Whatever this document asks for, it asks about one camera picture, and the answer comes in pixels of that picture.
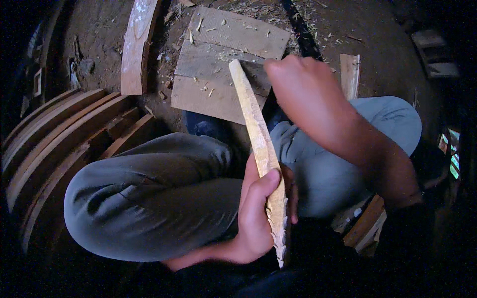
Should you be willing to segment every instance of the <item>curved wooden plank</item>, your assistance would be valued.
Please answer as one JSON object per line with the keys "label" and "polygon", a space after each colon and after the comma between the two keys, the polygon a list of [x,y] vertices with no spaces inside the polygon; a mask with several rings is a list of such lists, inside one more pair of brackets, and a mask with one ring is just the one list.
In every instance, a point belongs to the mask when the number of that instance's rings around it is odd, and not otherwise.
{"label": "curved wooden plank", "polygon": [[28,252],[29,243],[35,243],[35,251],[47,249],[48,233],[55,229],[55,219],[63,214],[66,188],[74,175],[95,160],[96,152],[103,152],[112,143],[106,129],[76,148],[43,184],[33,198],[21,225],[21,246]]}
{"label": "curved wooden plank", "polygon": [[73,125],[76,121],[80,120],[83,118],[85,115],[88,113],[94,111],[98,107],[102,106],[103,104],[113,100],[114,98],[118,97],[120,94],[119,92],[114,92],[110,95],[105,96],[104,98],[90,104],[86,108],[82,109],[75,115],[71,116],[68,118],[65,122],[61,123],[59,126],[57,126],[51,133],[49,133],[46,137],[44,137],[38,145],[35,146],[35,148],[28,153],[28,155],[25,157],[21,165],[18,167],[17,172],[19,173],[24,173],[28,166],[33,163],[35,158],[43,151],[43,149],[48,146],[49,143],[51,143],[57,136],[59,136],[65,129]]}
{"label": "curved wooden plank", "polygon": [[59,103],[63,99],[67,99],[68,97],[75,95],[79,92],[79,89],[68,90],[60,95],[56,96],[52,100],[48,101],[47,103],[40,106],[38,109],[33,111],[30,115],[26,116],[15,128],[10,132],[7,138],[3,141],[1,145],[2,151],[5,151],[8,146],[13,142],[13,140],[17,137],[17,135],[36,117],[40,116],[43,112],[45,112],[48,108],[52,107],[53,105]]}
{"label": "curved wooden plank", "polygon": [[67,155],[78,143],[96,132],[98,127],[105,126],[119,113],[130,108],[131,102],[123,95],[103,104],[94,111],[76,121],[73,125],[59,134],[45,149],[28,165],[26,171],[17,171],[6,191],[9,212],[21,212],[26,203],[35,193],[35,188],[45,181],[59,160]]}
{"label": "curved wooden plank", "polygon": [[154,127],[154,116],[146,115],[126,130],[108,149],[99,157],[105,159],[132,149],[153,139],[151,131]]}
{"label": "curved wooden plank", "polygon": [[124,35],[121,63],[121,94],[146,91],[149,45],[162,0],[136,0]]}
{"label": "curved wooden plank", "polygon": [[90,104],[106,95],[103,89],[86,92],[77,98],[64,103],[60,108],[48,114],[48,117],[37,123],[36,127],[12,148],[10,154],[6,153],[2,159],[2,180],[7,182],[13,176],[15,169],[21,164],[33,147],[50,131],[60,125],[66,118],[71,117]]}

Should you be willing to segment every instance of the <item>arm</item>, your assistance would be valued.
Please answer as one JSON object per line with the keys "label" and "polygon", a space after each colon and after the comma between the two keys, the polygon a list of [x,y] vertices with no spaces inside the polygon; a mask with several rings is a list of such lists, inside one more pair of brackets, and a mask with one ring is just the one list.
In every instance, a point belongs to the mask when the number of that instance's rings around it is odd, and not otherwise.
{"label": "arm", "polygon": [[325,63],[289,55],[267,60],[265,69],[287,116],[324,149],[356,165],[388,210],[422,201],[406,153],[345,100]]}

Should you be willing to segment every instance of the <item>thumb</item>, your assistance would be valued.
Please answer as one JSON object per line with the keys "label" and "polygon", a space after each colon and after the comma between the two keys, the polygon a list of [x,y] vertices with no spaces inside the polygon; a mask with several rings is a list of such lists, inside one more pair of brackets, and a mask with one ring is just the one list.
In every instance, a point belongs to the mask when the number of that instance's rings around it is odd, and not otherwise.
{"label": "thumb", "polygon": [[265,176],[252,183],[245,202],[248,209],[247,212],[253,212],[251,209],[254,209],[263,213],[263,206],[267,196],[277,189],[279,183],[280,172],[277,169],[271,169]]}

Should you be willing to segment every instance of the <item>sneaker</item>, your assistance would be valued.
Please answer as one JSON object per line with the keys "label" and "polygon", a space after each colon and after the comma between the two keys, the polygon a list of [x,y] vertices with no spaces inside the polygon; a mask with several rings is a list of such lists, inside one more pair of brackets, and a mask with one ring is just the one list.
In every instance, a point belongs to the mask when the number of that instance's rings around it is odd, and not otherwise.
{"label": "sneaker", "polygon": [[187,131],[193,135],[206,135],[226,144],[230,144],[231,132],[227,121],[190,111],[182,111]]}

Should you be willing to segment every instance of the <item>gray sweatpants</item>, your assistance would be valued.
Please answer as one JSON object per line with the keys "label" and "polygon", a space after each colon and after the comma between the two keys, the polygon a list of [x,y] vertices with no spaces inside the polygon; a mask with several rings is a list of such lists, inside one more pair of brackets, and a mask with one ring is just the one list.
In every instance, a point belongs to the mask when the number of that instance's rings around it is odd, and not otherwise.
{"label": "gray sweatpants", "polygon": [[[385,96],[351,101],[374,127],[410,155],[421,135],[417,112]],[[365,191],[359,170],[303,131],[279,123],[271,138],[295,173],[299,215],[328,217]],[[125,261],[179,257],[221,236],[239,207],[242,180],[226,178],[228,146],[207,136],[173,133],[79,171],[65,194],[64,217],[85,249]]]}

